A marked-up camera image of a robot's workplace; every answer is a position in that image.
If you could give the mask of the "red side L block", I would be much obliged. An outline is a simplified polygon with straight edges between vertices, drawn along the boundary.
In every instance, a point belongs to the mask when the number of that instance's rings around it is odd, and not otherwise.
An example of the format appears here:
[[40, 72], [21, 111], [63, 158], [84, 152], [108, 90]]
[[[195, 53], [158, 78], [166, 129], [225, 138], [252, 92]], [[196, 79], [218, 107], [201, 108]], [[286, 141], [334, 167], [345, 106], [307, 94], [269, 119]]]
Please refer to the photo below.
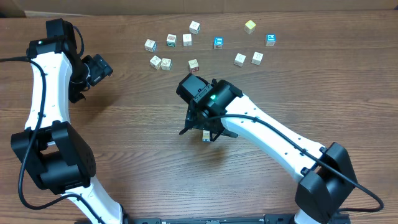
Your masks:
[[202, 134], [202, 141], [203, 142], [210, 142], [210, 132], [207, 130], [203, 130], [203, 134]]

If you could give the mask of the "green side violin block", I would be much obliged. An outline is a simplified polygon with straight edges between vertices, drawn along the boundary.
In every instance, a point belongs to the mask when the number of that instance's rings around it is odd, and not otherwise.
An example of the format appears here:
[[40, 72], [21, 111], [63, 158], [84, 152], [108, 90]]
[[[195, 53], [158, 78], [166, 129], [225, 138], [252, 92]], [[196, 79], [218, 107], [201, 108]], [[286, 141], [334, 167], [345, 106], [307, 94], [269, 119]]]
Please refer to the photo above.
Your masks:
[[244, 64], [245, 59], [246, 59], [245, 55], [237, 53], [237, 55], [236, 55], [236, 57], [234, 59], [234, 64], [239, 66], [239, 67], [242, 67], [243, 64]]

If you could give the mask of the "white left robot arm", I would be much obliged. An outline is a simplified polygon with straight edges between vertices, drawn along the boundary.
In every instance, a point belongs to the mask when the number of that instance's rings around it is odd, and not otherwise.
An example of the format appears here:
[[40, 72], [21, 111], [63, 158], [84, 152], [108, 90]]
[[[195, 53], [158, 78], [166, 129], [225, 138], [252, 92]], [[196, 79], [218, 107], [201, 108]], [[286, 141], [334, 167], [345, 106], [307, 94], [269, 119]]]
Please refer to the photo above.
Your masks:
[[[105, 191], [96, 176], [93, 151], [70, 123], [69, 104], [84, 99], [83, 92], [110, 76], [113, 69], [98, 54], [84, 56], [70, 22], [46, 22], [47, 36], [30, 42], [21, 62], [33, 71], [32, 104], [24, 131], [11, 136], [11, 147], [21, 161], [18, 194], [23, 205], [41, 210], [64, 199], [72, 201], [90, 223], [128, 223], [128, 214]], [[31, 205], [23, 195], [24, 174], [57, 199]]]

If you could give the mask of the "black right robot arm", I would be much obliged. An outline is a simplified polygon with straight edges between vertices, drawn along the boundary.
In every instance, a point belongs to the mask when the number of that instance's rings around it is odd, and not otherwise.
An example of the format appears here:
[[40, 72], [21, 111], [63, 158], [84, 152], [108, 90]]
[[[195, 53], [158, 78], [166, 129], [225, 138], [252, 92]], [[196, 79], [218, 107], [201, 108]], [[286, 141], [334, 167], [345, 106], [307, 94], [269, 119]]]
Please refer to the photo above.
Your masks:
[[341, 205], [357, 178], [348, 151], [337, 142], [325, 147], [270, 117], [225, 80], [207, 82], [188, 74], [176, 93], [188, 105], [185, 126], [201, 129], [202, 140], [242, 136], [278, 162], [298, 183], [293, 215], [265, 215], [265, 223], [349, 223]]

